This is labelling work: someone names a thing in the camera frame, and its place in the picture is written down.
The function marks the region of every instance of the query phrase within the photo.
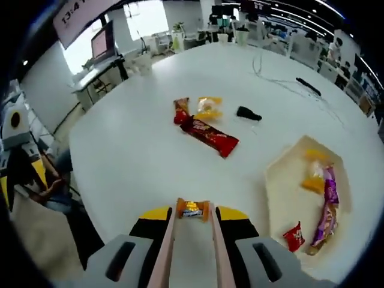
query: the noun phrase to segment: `yellow snack package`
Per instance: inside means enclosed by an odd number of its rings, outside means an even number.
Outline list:
[[[223,113],[219,110],[223,100],[218,97],[200,97],[197,104],[195,119],[221,117]]]
[[[324,169],[329,164],[329,157],[315,149],[308,149],[305,153],[308,160],[307,175],[301,186],[317,194],[324,194]]]

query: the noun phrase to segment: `floor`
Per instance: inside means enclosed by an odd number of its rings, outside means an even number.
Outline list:
[[[152,58],[152,63],[156,63],[171,55],[173,54],[154,56]],[[54,137],[58,144],[59,152],[69,147],[70,130],[84,114],[85,112],[82,109],[82,106],[78,104],[57,128]],[[77,189],[73,175],[71,177],[71,186]],[[78,200],[78,197],[75,194],[73,195],[75,200]],[[45,213],[49,216],[40,218],[38,222],[39,225],[28,225],[28,229],[25,225],[26,223],[29,223],[29,220],[25,220],[26,217],[22,217],[23,215],[20,216],[20,221],[15,223],[15,225],[19,228],[19,236],[21,237],[24,246],[29,251],[39,269],[48,279],[63,280],[78,278],[82,273],[82,268],[76,248],[73,246],[74,241],[72,240],[72,233],[67,225],[64,215],[48,210],[39,204],[34,204],[36,203],[27,202],[25,205],[32,205],[32,207],[35,208],[36,206],[39,206],[37,209],[42,210],[39,215]]]

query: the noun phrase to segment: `ceiling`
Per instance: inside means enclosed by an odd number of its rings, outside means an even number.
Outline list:
[[[342,29],[348,34],[353,34],[355,41],[362,47],[364,59],[374,71],[378,72],[380,80],[384,83],[384,57],[381,53],[381,46],[377,41],[377,30],[374,29],[374,27],[377,27],[376,23],[380,19],[381,12],[380,9],[372,9],[374,6],[372,0],[364,1],[364,5],[360,2],[358,6],[352,5],[350,1],[345,0],[327,1],[326,3],[333,6],[345,17],[344,20],[324,5],[316,2],[319,0],[264,1],[278,4],[282,10],[303,17],[311,15],[312,21],[332,32],[332,29]],[[52,3],[49,0],[28,1],[28,4],[23,4],[24,9],[21,16],[24,17],[24,20],[33,19],[38,11],[41,11],[50,2]],[[51,17],[25,49],[17,64],[16,77],[21,80],[34,62],[57,40]],[[28,60],[27,65],[22,64],[24,60]]]

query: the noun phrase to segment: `red snack packet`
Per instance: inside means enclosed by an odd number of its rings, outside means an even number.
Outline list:
[[[194,119],[193,116],[185,120],[184,123],[180,125],[180,128],[189,135],[215,148],[223,158],[227,158],[239,142],[239,140],[233,136],[224,134],[214,127],[205,124],[203,121]]]
[[[176,110],[176,115],[173,119],[173,123],[180,125],[190,117],[188,114],[189,100],[189,98],[181,98],[173,102],[175,104]]]
[[[302,237],[300,221],[294,228],[286,232],[283,237],[288,243],[288,249],[291,252],[295,252],[302,244],[304,244],[305,239]]]

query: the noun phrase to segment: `desk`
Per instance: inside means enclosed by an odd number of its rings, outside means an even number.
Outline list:
[[[78,83],[75,84],[72,93],[77,95],[77,98],[85,110],[89,110],[92,105],[99,100],[99,96],[97,95],[95,89],[88,89],[88,86],[116,65],[120,71],[121,69],[125,71],[124,66],[122,66],[123,61],[124,60],[120,56],[116,56],[110,60],[104,61],[96,65],[85,77],[83,77]],[[122,74],[122,80],[124,81],[125,79],[128,79],[126,71],[125,75]]]
[[[256,56],[258,63],[261,53],[264,77],[301,77],[329,107],[292,92],[306,91],[301,85],[287,83],[288,91],[256,77],[252,61]],[[224,115],[214,126],[240,140],[225,160],[173,124],[174,99],[190,97],[194,113],[203,95],[223,98]],[[238,106],[261,114],[262,121],[237,118]],[[288,57],[213,43],[166,58],[153,65],[151,76],[131,77],[92,107],[71,130],[70,148],[79,191],[104,242],[129,233],[143,212],[173,205],[178,197],[238,209],[267,235],[264,172],[303,134],[340,155],[349,177],[353,225],[340,239],[343,245],[309,271],[339,282],[367,246],[383,209],[383,144],[343,91]]]

